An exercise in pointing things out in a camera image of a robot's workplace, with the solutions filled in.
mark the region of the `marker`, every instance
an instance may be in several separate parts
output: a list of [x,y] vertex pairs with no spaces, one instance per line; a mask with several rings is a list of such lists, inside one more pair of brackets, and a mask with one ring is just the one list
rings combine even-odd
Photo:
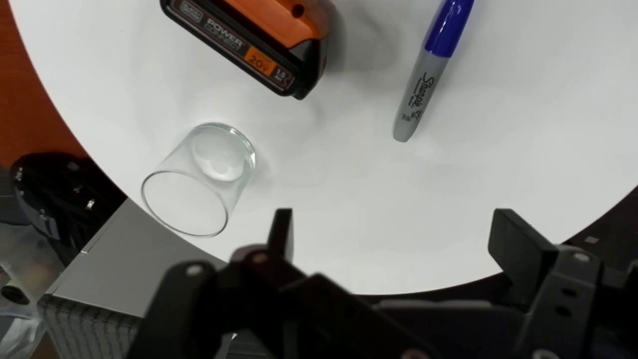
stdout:
[[406,142],[412,138],[422,112],[434,94],[442,70],[456,50],[466,18],[472,12],[472,4],[474,0],[442,2],[436,20],[426,34],[422,52],[418,54],[416,66],[398,108],[398,116],[394,122],[396,142]]

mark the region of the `table surface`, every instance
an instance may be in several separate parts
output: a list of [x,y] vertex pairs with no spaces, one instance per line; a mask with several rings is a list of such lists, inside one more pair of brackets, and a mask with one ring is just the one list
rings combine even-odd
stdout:
[[638,2],[478,0],[408,144],[392,120],[438,0],[332,4],[336,52],[302,102],[268,94],[155,0],[11,10],[55,108],[133,202],[197,124],[254,144],[224,234],[185,238],[220,260],[292,208],[300,270],[358,294],[438,290],[496,272],[494,208],[561,242],[635,186]]

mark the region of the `glass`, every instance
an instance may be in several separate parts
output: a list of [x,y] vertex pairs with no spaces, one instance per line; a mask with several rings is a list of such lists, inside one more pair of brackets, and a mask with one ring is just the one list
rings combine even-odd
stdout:
[[167,228],[210,238],[224,230],[254,172],[252,144],[224,124],[203,124],[141,184],[145,208]]

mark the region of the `permanent marker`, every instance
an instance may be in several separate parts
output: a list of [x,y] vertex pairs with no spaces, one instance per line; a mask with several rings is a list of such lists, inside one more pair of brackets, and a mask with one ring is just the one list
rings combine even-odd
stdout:
[[394,120],[394,140],[406,142],[414,134],[438,78],[452,58],[474,0],[444,0],[426,34],[410,82]]

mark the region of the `screw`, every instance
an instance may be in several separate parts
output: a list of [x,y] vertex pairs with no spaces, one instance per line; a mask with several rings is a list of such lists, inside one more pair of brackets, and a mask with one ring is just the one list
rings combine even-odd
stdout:
[[266,254],[254,254],[254,256],[250,258],[250,262],[252,262],[254,266],[262,266],[266,260],[270,260]]
[[589,262],[589,256],[575,252],[575,254],[573,254],[573,260],[575,260],[575,262],[581,262],[581,264],[587,264],[587,262]]
[[195,278],[195,276],[199,276],[201,272],[203,272],[201,266],[189,266],[189,268],[185,270],[185,276]]
[[402,351],[400,359],[428,359],[428,355],[418,349],[406,349]]
[[531,359],[559,359],[553,351],[547,351],[547,349],[535,349],[531,353]]
[[583,240],[583,244],[589,244],[589,246],[593,246],[593,244],[597,244],[599,240],[597,238],[585,238]]

